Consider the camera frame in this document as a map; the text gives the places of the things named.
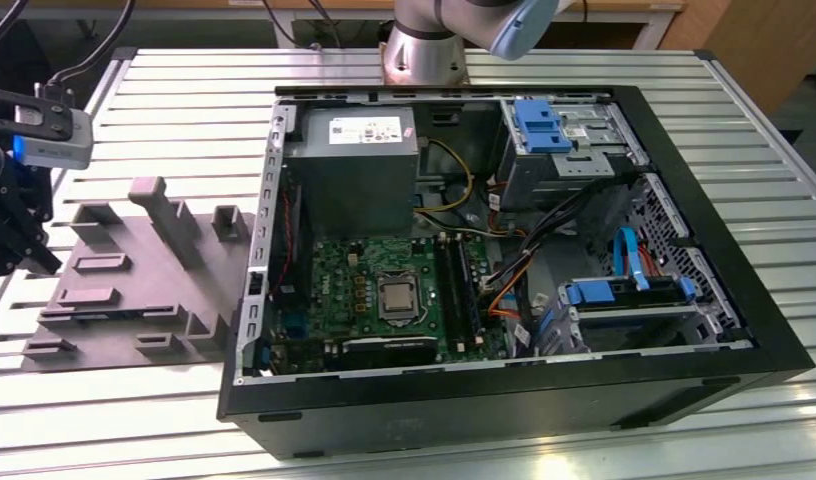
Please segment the wire bundle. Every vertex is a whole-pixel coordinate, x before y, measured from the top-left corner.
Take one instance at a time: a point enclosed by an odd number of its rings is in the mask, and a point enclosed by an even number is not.
[[[99,46],[94,49],[92,52],[90,52],[90,55],[87,55],[87,57],[84,57],[84,59],[78,64],[72,65],[68,68],[64,68],[58,73],[55,73],[46,82],[46,85],[60,85],[66,80],[75,77],[76,75],[80,75],[87,70],[90,70],[90,68],[92,68],[92,66],[96,64],[102,56],[111,48],[111,45],[116,41],[119,34],[123,32],[123,28],[128,23],[128,19],[131,18],[131,12],[134,11],[134,9],[135,0],[126,0],[126,4],[123,5],[123,11],[119,14],[116,23],[114,24],[114,27],[111,28],[111,31],[104,37],[104,40],[102,40]]]

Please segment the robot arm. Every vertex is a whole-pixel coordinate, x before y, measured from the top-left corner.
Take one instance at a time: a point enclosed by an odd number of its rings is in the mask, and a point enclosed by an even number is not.
[[[383,54],[390,83],[453,85],[465,76],[461,38],[505,60],[522,57],[573,0],[397,0]]]

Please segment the yellow wire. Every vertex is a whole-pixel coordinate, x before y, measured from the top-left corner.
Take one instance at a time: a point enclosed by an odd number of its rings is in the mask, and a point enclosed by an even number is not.
[[[414,209],[414,211],[425,212],[425,213],[445,212],[446,210],[451,210],[458,205],[461,205],[463,202],[466,202],[466,200],[470,198],[470,195],[473,194],[473,174],[470,173],[470,169],[466,166],[466,162],[458,156],[454,150],[449,148],[449,146],[439,140],[435,140],[431,138],[429,139],[429,144],[434,144],[439,148],[442,148],[446,151],[446,153],[451,156],[451,158],[455,159],[455,162],[458,162],[458,165],[461,165],[461,168],[463,169],[463,173],[466,174],[466,190],[463,191],[463,195],[461,196],[461,198],[455,200],[454,202],[451,202],[449,205],[441,205],[439,207],[423,207],[423,208]]]

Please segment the green circuit board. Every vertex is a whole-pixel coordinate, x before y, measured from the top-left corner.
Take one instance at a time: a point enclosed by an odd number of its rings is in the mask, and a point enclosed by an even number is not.
[[[463,246],[470,274],[478,279],[489,271],[485,244],[474,237],[465,240]],[[433,252],[431,238],[317,242],[307,338],[326,341],[363,336],[433,336],[442,363],[498,358],[505,346],[497,329],[482,332],[477,348],[463,352],[447,349]],[[379,315],[378,286],[389,278],[406,278],[415,284],[417,316],[397,325]]]

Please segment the black case frame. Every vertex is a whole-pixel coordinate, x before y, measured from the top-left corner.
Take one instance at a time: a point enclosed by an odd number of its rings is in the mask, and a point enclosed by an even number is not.
[[[814,367],[636,87],[378,85],[290,87],[275,93],[299,101],[330,94],[326,101],[338,104],[345,103],[343,95],[358,92],[369,92],[370,104],[382,92],[402,96],[434,92],[454,102],[475,95],[530,92],[609,94],[756,348],[241,386],[231,382],[234,349],[229,348],[218,419],[235,422],[269,453],[278,458],[309,457],[666,424],[737,391],[776,384]]]

